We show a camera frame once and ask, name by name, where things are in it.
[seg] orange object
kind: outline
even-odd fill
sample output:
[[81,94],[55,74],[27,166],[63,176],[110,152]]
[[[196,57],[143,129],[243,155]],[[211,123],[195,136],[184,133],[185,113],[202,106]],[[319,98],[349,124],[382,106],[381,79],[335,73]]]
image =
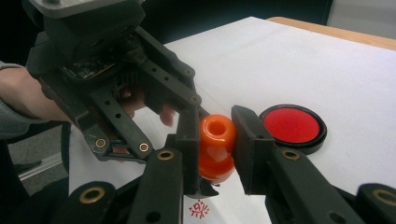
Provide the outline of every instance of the orange object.
[[236,128],[222,115],[210,115],[200,123],[199,173],[211,184],[226,180],[233,173],[233,145]]

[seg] human hand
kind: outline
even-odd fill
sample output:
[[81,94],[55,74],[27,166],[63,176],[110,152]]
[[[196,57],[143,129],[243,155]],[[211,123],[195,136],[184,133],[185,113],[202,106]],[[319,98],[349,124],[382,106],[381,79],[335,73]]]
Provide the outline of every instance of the human hand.
[[[144,107],[144,93],[141,89],[125,88],[120,94],[120,105],[131,118],[136,110]],[[41,85],[30,76],[26,68],[0,70],[0,98],[25,117],[73,123],[55,102],[44,95]],[[165,105],[160,118],[163,124],[172,126],[174,115],[175,111]]]

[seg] white tabletop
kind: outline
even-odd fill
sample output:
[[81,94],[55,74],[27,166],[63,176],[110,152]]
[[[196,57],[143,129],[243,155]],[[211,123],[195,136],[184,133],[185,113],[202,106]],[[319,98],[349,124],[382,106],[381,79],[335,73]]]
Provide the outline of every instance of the white tabletop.
[[[308,158],[330,183],[353,194],[363,183],[396,188],[396,51],[255,18],[166,47],[195,69],[197,92],[211,114],[230,117],[233,105],[257,114],[272,105],[302,105],[328,127],[323,147]],[[176,131],[146,108],[134,120],[156,148]],[[144,170],[97,161],[76,130],[70,149],[71,191],[93,180],[118,188]],[[236,172],[216,190],[220,196],[200,201],[209,209],[204,217],[192,212],[197,200],[185,197],[184,223],[270,223],[264,197],[245,196]]]

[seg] person's arm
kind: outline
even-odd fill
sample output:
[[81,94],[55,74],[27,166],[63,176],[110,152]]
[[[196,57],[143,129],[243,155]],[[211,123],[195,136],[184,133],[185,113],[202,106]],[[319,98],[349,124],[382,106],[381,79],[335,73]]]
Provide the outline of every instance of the person's arm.
[[[125,112],[130,117],[142,108],[143,93],[126,90],[121,100]],[[163,107],[160,115],[165,125],[173,124],[175,111],[169,106]],[[0,62],[0,139],[7,139],[27,132],[31,123],[46,120],[71,120],[41,91],[37,80],[27,70],[16,64]]]

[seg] wall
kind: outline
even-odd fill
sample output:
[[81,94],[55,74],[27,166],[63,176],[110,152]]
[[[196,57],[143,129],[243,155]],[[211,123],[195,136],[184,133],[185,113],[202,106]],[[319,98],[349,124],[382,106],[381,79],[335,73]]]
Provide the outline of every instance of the wall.
[[396,39],[396,0],[334,0],[328,25]]

